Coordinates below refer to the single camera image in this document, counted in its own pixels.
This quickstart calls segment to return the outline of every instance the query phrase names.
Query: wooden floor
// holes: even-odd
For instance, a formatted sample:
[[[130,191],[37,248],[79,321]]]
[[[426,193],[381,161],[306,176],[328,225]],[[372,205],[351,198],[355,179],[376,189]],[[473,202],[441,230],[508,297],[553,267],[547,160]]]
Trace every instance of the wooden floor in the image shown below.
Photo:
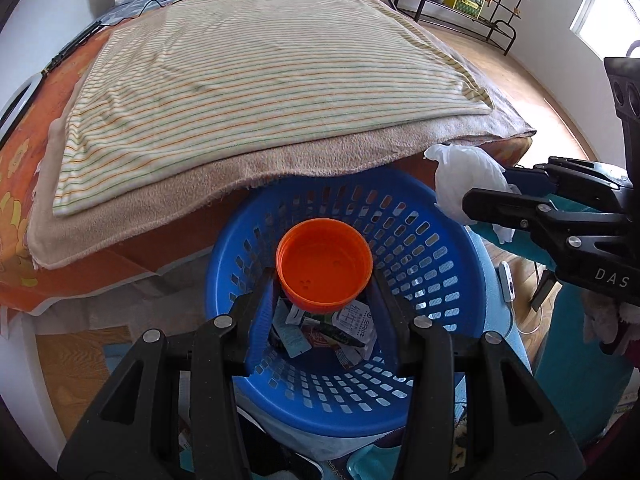
[[[525,120],[538,131],[531,149],[522,161],[524,166],[531,167],[533,164],[546,162],[549,155],[575,158],[589,158],[588,155],[593,155],[581,148],[576,140],[576,137],[580,138],[577,129],[564,117],[548,92],[517,62],[504,57],[495,48],[466,36],[440,28],[430,30],[481,68],[509,97]],[[521,330],[529,332],[537,326],[539,315],[528,307],[529,298],[536,288],[534,265],[491,244],[487,244],[487,248],[494,264],[501,260],[510,264],[516,285],[516,320]],[[553,299],[557,292],[557,289],[554,290],[543,305],[544,316],[540,329],[535,334],[522,336],[530,360],[535,356],[548,330]],[[108,377],[102,346],[129,340],[126,327],[36,336],[49,396],[67,437]]]

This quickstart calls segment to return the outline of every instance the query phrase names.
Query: black cable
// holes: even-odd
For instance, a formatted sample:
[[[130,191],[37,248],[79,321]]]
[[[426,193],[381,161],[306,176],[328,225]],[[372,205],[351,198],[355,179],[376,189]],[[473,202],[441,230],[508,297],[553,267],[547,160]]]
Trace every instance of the black cable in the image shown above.
[[[119,20],[117,23],[114,23],[113,25],[105,25],[105,27],[117,27],[118,25],[120,25],[124,20],[133,20],[134,18],[139,18],[143,12],[145,12],[146,6],[148,6],[148,4],[150,4],[151,2],[155,2],[156,4],[158,4],[161,8],[164,8],[164,5],[161,4],[158,0],[149,0],[144,7],[142,7],[142,10],[140,10],[140,12],[138,13],[137,16],[127,16],[125,18],[122,18],[121,20]]]

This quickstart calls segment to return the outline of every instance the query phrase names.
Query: orange bed sheet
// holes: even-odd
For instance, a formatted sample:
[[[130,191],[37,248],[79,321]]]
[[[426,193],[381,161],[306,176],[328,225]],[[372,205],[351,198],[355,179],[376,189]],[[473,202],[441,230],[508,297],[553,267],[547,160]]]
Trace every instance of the orange bed sheet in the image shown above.
[[[236,190],[171,224],[61,269],[34,268],[26,230],[49,125],[62,114],[75,83],[112,30],[102,30],[89,38],[49,73],[30,109],[0,150],[0,305],[9,308],[9,318],[18,311],[39,314],[61,298],[91,295],[131,282],[210,248],[248,193]],[[530,138],[514,138],[490,142],[483,148],[501,164],[512,166],[530,144]],[[417,154],[397,161],[395,166],[433,187],[434,164]]]

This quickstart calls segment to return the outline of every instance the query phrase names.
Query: bed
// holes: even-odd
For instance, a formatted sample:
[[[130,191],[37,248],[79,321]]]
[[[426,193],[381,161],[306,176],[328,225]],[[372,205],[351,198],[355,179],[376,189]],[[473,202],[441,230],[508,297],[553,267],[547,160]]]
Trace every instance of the bed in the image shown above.
[[[135,0],[102,18],[102,28],[76,48],[41,82],[36,97],[0,150],[0,304],[6,326],[18,311],[37,315],[63,298],[100,294],[145,276],[162,274],[181,262],[206,254],[235,208],[249,193],[236,189],[186,216],[121,240],[57,269],[38,268],[31,258],[27,229],[38,170],[51,122],[60,117],[75,84],[114,30],[156,4],[179,0]],[[530,135],[482,145],[504,166],[516,164],[530,146]],[[394,165],[433,187],[434,164],[422,150]]]

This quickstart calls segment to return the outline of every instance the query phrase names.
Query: white plastic bag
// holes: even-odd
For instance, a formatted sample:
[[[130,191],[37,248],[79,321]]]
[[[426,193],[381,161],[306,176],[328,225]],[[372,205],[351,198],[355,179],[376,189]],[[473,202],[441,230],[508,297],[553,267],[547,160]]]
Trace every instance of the white plastic bag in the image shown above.
[[[438,161],[436,170],[436,205],[452,220],[462,225],[477,223],[462,211],[462,199],[474,187],[492,191],[518,192],[505,179],[504,168],[487,152],[475,146],[436,144],[424,157]],[[503,244],[511,242],[513,229],[494,224],[494,232]]]

